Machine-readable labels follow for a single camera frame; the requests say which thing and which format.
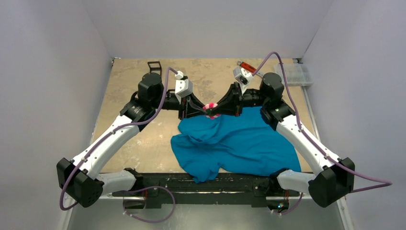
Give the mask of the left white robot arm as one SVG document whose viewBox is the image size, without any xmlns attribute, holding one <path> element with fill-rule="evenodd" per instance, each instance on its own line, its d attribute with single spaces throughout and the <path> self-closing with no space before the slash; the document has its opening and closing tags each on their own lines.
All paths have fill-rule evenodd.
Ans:
<svg viewBox="0 0 406 230">
<path fill-rule="evenodd" d="M 131 196 L 142 192 L 142 176 L 134 169 L 125 168 L 119 172 L 102 173 L 106 163 L 130 139 L 139 134 L 152 122 L 162 109 L 175 110 L 180 118 L 210 113 L 211 104 L 201 103 L 192 92 L 192 83 L 181 71 L 169 68 L 175 73 L 175 88 L 168 89 L 169 77 L 158 73 L 145 74 L 133 93 L 108 129 L 83 152 L 68 160 L 62 158 L 56 165 L 61 194 L 59 206 L 65 206 L 65 195 L 74 199 L 74 205 L 89 207 L 104 194 L 125 191 Z"/>
</svg>

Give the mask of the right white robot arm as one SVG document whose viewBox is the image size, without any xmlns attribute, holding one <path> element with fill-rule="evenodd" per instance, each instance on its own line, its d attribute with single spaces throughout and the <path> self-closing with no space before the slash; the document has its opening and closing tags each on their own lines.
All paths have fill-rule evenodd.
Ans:
<svg viewBox="0 0 406 230">
<path fill-rule="evenodd" d="M 299 151 L 313 172 L 309 174 L 282 168 L 270 175 L 268 190 L 275 195 L 286 190 L 305 193 L 320 207 L 328 207 L 353 191 L 354 175 L 347 170 L 354 170 L 355 164 L 350 158 L 342 159 L 329 151 L 307 133 L 299 114 L 282 99 L 283 91 L 281 77 L 276 73 L 266 73 L 259 89 L 248 89 L 242 93 L 239 83 L 235 82 L 217 106 L 205 106 L 203 110 L 208 116 L 238 116 L 244 107 L 260 104 L 263 121 Z"/>
</svg>

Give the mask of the pink flower brooch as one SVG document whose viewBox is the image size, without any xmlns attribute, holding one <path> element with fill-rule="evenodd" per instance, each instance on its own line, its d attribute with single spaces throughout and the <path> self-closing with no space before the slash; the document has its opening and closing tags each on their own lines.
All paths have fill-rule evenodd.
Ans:
<svg viewBox="0 0 406 230">
<path fill-rule="evenodd" d="M 206 117 L 210 119 L 216 119 L 220 114 L 215 114 L 214 109 L 218 106 L 217 103 L 208 103 L 203 107 L 203 110 L 206 112 Z"/>
</svg>

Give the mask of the blue t-shirt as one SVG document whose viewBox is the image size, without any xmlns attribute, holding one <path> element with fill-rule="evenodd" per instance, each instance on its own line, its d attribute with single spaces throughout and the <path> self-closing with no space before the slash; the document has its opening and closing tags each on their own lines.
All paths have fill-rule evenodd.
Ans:
<svg viewBox="0 0 406 230">
<path fill-rule="evenodd" d="M 187 118 L 178 129 L 170 141 L 172 151 L 197 184 L 214 180 L 220 169 L 255 176 L 281 168 L 301 171 L 293 145 L 262 120 L 260 107 L 244 108 L 238 117 Z"/>
</svg>

